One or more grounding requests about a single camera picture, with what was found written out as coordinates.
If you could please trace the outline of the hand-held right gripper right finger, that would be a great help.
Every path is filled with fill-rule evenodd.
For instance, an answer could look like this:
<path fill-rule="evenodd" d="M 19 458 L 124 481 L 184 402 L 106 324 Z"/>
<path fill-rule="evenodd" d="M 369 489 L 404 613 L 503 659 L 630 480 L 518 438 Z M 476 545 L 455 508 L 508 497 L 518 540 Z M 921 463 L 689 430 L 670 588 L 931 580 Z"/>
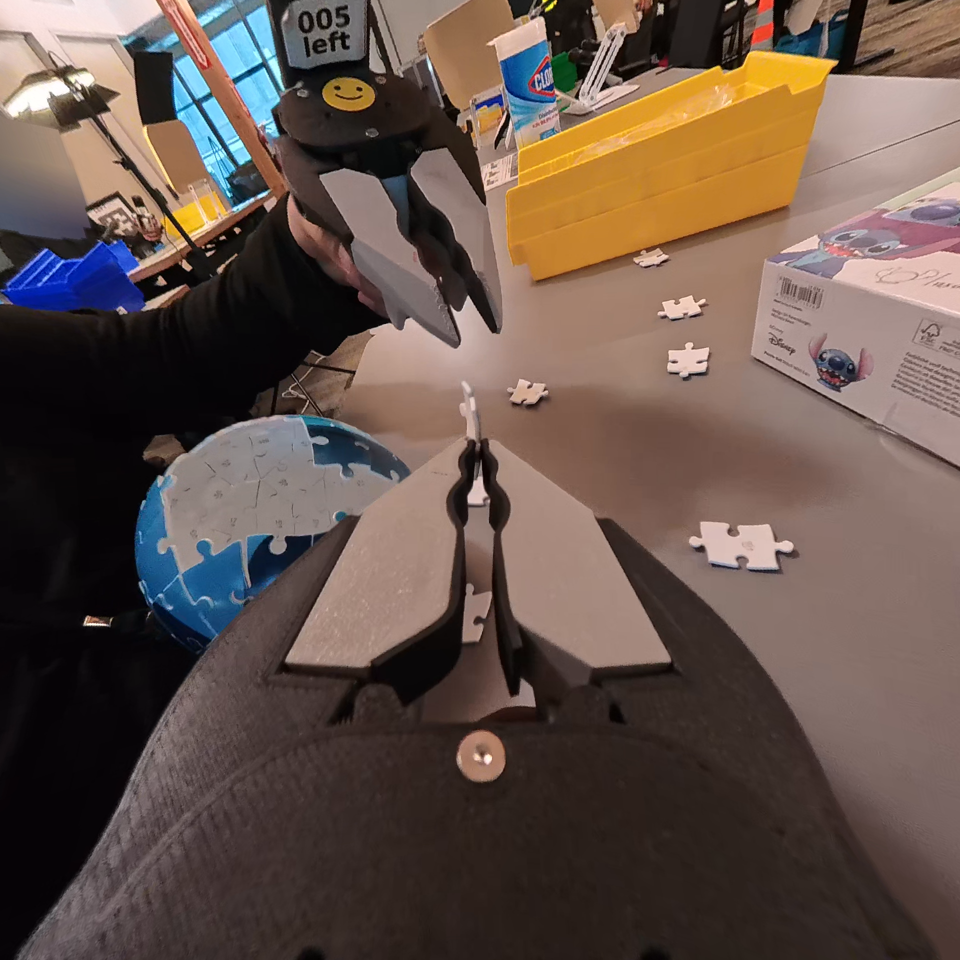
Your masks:
<path fill-rule="evenodd" d="M 558 704 L 673 660 L 588 506 L 494 439 L 480 448 L 493 532 L 491 591 L 510 695 Z"/>

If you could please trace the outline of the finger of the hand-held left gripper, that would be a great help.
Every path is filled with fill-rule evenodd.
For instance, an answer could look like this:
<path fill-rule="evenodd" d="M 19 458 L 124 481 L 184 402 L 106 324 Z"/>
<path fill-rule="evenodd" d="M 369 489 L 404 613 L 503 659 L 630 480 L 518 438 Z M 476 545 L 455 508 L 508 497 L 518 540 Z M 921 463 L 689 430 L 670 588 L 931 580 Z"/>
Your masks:
<path fill-rule="evenodd" d="M 319 183 L 352 235 L 353 262 L 382 297 L 398 330 L 415 321 L 451 348 L 461 336 L 438 281 L 402 233 L 399 212 L 378 178 L 350 169 L 319 175 Z"/>
<path fill-rule="evenodd" d="M 486 327 L 503 323 L 498 263 L 485 199 L 449 149 L 426 150 L 409 171 L 415 242 L 430 250 L 446 303 L 460 311 L 471 301 Z"/>

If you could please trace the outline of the blue puzzle ball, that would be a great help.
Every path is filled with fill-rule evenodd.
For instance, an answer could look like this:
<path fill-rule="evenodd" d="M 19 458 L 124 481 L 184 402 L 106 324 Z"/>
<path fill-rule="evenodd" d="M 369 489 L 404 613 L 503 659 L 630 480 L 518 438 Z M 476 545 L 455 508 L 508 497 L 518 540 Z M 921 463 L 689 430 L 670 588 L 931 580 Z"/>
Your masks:
<path fill-rule="evenodd" d="M 331 418 L 228 426 L 150 486 L 135 529 L 140 591 L 162 628 L 202 653 L 338 522 L 409 475 L 386 446 Z"/>

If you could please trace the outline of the cartoon print puzzle box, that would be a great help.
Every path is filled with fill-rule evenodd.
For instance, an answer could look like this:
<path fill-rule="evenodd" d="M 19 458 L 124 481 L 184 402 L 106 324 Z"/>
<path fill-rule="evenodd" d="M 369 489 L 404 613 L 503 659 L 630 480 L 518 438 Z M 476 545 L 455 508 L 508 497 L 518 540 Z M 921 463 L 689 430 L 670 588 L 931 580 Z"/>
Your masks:
<path fill-rule="evenodd" d="M 766 259 L 751 357 L 959 466 L 959 169 Z"/>

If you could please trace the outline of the person's left hand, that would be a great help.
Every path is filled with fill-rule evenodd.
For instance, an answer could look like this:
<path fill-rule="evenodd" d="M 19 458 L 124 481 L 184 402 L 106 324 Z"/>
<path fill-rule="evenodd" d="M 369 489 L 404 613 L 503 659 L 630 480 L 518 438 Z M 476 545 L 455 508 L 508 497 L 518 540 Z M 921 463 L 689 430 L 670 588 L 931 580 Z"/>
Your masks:
<path fill-rule="evenodd" d="M 297 246 L 336 283 L 352 288 L 359 302 L 384 320 L 388 320 L 383 296 L 376 285 L 357 269 L 347 247 L 332 233 L 310 222 L 293 195 L 286 198 L 287 221 Z"/>

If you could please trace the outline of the small acrylic sign holder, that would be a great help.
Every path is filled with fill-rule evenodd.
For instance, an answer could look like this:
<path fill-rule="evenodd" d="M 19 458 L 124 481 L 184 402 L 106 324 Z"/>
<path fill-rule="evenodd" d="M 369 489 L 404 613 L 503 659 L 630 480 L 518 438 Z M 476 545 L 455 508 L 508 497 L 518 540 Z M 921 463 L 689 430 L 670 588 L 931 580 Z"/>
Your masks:
<path fill-rule="evenodd" d="M 471 98 L 467 114 L 475 148 L 494 146 L 503 125 L 509 124 L 503 90 L 494 88 Z"/>

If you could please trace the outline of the orange wooden beam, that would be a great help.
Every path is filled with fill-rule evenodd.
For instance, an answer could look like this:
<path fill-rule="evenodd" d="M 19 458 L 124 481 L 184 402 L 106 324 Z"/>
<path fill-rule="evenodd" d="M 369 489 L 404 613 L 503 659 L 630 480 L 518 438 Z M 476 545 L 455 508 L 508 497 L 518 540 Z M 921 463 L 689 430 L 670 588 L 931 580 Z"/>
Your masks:
<path fill-rule="evenodd" d="M 198 67 L 213 98 L 249 152 L 251 161 L 269 188 L 270 194 L 275 199 L 281 199 L 286 193 L 282 172 L 197 15 L 186 1 L 158 1 L 157 6 L 187 55 Z"/>

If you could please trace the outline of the wooden side table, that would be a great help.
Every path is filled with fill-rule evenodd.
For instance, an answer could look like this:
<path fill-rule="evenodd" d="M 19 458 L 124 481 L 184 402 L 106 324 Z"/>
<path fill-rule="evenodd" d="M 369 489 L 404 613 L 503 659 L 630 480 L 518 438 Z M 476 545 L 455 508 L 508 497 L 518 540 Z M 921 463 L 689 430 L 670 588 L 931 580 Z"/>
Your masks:
<path fill-rule="evenodd" d="M 205 251 L 210 244 L 219 241 L 229 243 L 234 239 L 246 237 L 278 202 L 279 198 L 272 192 L 261 193 L 254 198 L 240 204 L 222 217 L 202 225 L 199 229 L 190 232 L 194 244 Z M 149 281 L 164 271 L 172 269 L 186 262 L 190 247 L 182 237 L 163 246 L 160 252 L 155 253 L 138 266 L 127 272 L 127 277 L 134 283 Z"/>

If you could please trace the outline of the disinfecting wipes canister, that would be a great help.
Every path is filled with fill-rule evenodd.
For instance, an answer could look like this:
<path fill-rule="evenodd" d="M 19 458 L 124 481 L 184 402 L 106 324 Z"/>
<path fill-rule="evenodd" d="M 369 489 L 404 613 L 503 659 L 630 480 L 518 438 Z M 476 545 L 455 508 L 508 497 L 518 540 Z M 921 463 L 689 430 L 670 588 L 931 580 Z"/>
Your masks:
<path fill-rule="evenodd" d="M 487 44 L 498 58 L 517 149 L 557 135 L 560 115 L 544 19 L 530 19 Z"/>

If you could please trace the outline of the black light flag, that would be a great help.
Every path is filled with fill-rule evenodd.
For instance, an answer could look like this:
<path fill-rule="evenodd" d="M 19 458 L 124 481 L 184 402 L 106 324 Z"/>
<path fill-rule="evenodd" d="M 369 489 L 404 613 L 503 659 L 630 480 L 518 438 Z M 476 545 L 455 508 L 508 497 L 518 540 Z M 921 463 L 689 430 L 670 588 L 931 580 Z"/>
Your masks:
<path fill-rule="evenodd" d="M 132 54 L 138 113 L 142 126 L 177 119 L 174 98 L 174 57 L 169 52 Z"/>

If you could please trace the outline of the yellow plastic bin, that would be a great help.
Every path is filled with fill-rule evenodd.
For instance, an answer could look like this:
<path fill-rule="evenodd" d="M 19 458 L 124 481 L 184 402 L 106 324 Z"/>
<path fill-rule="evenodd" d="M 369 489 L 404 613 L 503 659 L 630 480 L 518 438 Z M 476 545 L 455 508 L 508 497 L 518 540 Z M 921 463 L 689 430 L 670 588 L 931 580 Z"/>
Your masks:
<path fill-rule="evenodd" d="M 668 174 L 666 164 L 649 173 L 627 174 L 618 156 L 594 161 L 565 176 L 552 176 L 531 187 L 511 188 L 506 200 L 507 236 L 531 239 L 702 181 L 679 185 L 678 178 Z"/>
<path fill-rule="evenodd" d="M 518 156 L 518 187 L 614 157 L 627 174 L 668 166 L 680 186 L 805 154 L 834 61 L 751 52 L 573 126 Z"/>
<path fill-rule="evenodd" d="M 780 210 L 793 200 L 807 152 L 801 145 L 531 239 L 509 239 L 510 260 L 541 281 Z"/>

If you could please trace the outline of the white document stand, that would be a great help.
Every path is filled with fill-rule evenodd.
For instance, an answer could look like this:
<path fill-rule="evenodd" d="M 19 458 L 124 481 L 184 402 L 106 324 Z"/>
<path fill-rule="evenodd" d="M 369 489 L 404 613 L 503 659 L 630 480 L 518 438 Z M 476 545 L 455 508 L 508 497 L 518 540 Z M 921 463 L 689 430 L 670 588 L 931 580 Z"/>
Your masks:
<path fill-rule="evenodd" d="M 558 109 L 561 113 L 587 116 L 638 90 L 636 84 L 623 81 L 612 87 L 605 85 L 627 33 L 627 26 L 622 21 L 613 24 L 606 31 L 592 65 L 578 88 L 577 96 L 557 92 Z"/>

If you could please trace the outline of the framed picture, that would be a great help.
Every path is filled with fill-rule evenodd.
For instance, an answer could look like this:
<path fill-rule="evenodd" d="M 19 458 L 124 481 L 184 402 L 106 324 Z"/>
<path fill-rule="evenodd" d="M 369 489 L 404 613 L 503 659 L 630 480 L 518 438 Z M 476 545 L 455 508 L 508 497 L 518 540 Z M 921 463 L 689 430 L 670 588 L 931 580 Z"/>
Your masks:
<path fill-rule="evenodd" d="M 139 233 L 137 210 L 118 191 L 91 201 L 86 205 L 85 210 L 90 221 L 106 232 L 120 236 L 133 236 Z"/>

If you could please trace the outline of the blue plastic bin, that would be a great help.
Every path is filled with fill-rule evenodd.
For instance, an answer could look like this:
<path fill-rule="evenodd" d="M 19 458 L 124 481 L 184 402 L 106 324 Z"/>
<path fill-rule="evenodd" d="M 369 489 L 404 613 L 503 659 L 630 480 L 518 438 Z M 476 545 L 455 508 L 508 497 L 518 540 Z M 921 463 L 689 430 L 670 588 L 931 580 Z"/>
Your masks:
<path fill-rule="evenodd" d="M 146 301 L 129 277 L 137 268 L 138 259 L 123 241 L 99 242 L 74 259 L 44 248 L 6 282 L 3 294 L 16 306 L 35 309 L 138 313 Z"/>

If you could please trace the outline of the person's black clothing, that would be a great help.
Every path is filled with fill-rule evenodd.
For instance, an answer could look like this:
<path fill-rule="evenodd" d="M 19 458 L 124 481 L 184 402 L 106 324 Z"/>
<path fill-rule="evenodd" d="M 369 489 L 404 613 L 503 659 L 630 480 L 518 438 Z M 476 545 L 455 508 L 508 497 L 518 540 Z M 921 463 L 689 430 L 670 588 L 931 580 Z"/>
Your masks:
<path fill-rule="evenodd" d="M 84 865 L 195 657 L 150 619 L 143 443 L 2 447 L 1 953 Z"/>

